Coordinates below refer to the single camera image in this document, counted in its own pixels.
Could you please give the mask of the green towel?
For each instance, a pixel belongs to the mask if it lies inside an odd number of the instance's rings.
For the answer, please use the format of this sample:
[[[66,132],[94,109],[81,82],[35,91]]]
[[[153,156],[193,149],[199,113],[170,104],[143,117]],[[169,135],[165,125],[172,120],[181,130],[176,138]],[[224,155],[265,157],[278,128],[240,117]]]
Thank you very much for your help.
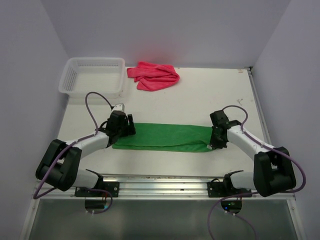
[[[121,137],[112,145],[117,150],[206,153],[212,129],[185,124],[136,123],[136,134]]]

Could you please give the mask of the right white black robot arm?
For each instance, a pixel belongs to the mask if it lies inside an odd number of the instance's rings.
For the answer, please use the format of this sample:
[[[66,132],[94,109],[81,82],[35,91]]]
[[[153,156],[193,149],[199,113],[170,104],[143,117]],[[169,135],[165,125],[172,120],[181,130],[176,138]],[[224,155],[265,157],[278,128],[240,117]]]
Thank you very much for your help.
[[[229,143],[237,146],[253,161],[253,170],[229,172],[222,182],[209,182],[209,187],[231,197],[251,191],[268,197],[296,187],[296,176],[286,148],[276,148],[255,139],[238,120],[229,120],[223,110],[211,113],[210,119],[209,146],[213,150],[225,149]]]

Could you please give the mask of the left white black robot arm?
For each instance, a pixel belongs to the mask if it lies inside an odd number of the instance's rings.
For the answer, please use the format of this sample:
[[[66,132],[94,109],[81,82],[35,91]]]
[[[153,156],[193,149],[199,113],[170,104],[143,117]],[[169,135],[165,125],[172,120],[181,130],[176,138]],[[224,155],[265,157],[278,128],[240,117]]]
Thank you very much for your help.
[[[136,128],[132,114],[114,110],[96,132],[71,141],[53,140],[42,157],[35,177],[63,192],[72,187],[86,189],[92,196],[103,193],[102,176],[92,170],[80,169],[84,157],[109,148],[119,138],[133,136]]]

